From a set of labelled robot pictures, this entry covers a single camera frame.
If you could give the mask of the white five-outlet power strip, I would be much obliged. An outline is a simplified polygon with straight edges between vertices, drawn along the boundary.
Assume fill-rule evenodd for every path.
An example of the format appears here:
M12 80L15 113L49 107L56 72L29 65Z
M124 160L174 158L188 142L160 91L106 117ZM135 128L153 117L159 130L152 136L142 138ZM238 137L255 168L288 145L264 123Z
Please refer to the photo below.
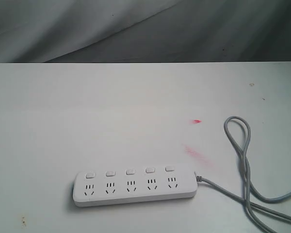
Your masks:
M72 197L78 207L94 207L192 198L196 192L196 174L189 165L120 164L79 172Z

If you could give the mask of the white backdrop cloth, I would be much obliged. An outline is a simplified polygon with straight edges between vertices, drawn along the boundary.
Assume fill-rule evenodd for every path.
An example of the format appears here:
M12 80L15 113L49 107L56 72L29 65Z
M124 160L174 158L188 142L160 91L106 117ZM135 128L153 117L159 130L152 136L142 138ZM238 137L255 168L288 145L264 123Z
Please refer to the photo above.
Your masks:
M291 61L291 0L0 0L0 63Z

